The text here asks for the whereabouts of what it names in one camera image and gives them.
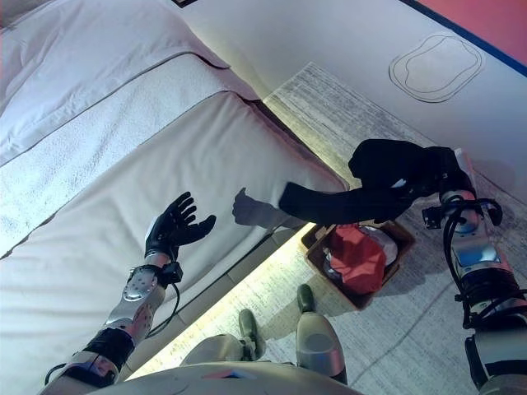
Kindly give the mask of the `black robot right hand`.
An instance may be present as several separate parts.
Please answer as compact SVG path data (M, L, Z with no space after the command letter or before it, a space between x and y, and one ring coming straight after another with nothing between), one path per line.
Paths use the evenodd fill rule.
M442 146L423 149L423 158L418 162L411 185L422 197L433 193L442 196L455 191L476 195L472 181L460 168L455 152Z

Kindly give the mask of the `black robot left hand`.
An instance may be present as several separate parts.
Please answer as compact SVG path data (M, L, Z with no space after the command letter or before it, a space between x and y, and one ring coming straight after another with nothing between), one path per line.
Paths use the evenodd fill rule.
M175 262L179 248L205 238L213 229L217 217L208 216L197 222L197 207L191 192L179 195L152 223L145 239L144 258L162 254Z

